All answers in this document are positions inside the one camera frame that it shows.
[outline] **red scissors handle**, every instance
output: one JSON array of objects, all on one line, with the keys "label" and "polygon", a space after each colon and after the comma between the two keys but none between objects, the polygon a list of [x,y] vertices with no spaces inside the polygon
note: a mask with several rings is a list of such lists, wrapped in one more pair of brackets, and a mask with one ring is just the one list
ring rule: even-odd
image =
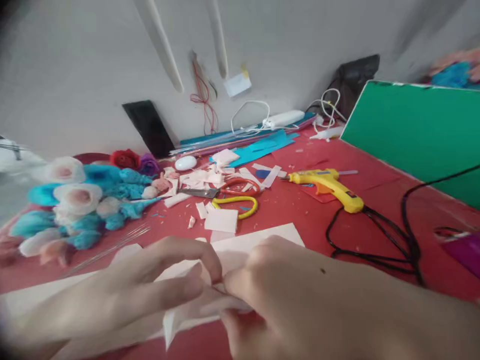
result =
[{"label": "red scissors handle", "polygon": [[[251,187],[249,190],[242,192],[242,191],[234,191],[234,190],[227,190],[226,188],[231,187],[232,185],[235,184],[252,184],[253,187]],[[237,177],[232,180],[229,180],[226,182],[225,185],[223,185],[220,188],[220,193],[221,194],[230,194],[230,195],[235,195],[235,196],[250,196],[254,197],[255,195],[258,195],[260,193],[260,186],[253,180],[250,179],[245,179],[243,177]]]}]

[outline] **hand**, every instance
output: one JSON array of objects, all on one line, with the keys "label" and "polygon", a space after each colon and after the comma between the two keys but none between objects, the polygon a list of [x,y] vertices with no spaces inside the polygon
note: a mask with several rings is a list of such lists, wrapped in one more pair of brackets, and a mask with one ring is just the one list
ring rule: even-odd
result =
[{"label": "hand", "polygon": [[222,313],[235,360],[480,359],[476,306],[279,236],[224,285],[262,317]]},{"label": "hand", "polygon": [[221,280],[222,266],[210,244],[176,237],[157,241],[37,306],[20,319],[15,345],[33,349],[106,333],[193,300],[204,289],[201,266],[185,277],[153,281],[173,264],[197,259],[213,282]]}]

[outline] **red rose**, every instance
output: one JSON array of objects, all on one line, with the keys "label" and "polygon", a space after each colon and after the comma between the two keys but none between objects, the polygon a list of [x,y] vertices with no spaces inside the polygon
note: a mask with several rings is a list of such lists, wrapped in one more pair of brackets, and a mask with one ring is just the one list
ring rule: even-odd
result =
[{"label": "red rose", "polygon": [[129,168],[137,170],[140,167],[140,156],[130,149],[117,150],[111,154],[110,163],[120,169]]}]

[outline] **scissors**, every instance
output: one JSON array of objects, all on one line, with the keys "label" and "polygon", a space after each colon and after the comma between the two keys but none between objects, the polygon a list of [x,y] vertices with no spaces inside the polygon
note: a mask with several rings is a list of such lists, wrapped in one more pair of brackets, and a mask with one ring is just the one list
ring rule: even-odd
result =
[{"label": "scissors", "polygon": [[[253,187],[248,189],[245,192],[242,191],[235,191],[235,190],[229,190],[227,188],[231,187],[232,185],[236,184],[252,184]],[[192,196],[197,196],[200,198],[207,198],[207,199],[212,199],[211,204],[213,207],[216,209],[221,209],[219,204],[228,204],[228,203],[237,203],[237,202],[242,202],[242,201],[251,201],[253,203],[253,206],[250,210],[238,215],[238,219],[246,219],[257,211],[259,208],[259,203],[256,198],[254,198],[255,195],[260,193],[260,186],[253,180],[250,179],[245,179],[245,178],[234,178],[232,180],[229,180],[223,185],[222,187],[218,189],[207,189],[207,190],[199,190],[199,189],[181,189],[178,191],[179,193],[183,194],[188,194]],[[225,195],[237,195],[235,197],[228,197],[224,199],[219,199],[216,198],[217,195],[220,194],[225,194]]]}]

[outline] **purple flower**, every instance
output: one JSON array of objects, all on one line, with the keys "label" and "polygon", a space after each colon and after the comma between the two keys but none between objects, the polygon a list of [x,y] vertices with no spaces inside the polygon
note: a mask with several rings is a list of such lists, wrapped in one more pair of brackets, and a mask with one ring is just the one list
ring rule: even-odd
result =
[{"label": "purple flower", "polygon": [[146,153],[140,159],[140,174],[146,176],[155,176],[160,172],[159,164],[151,153]]}]

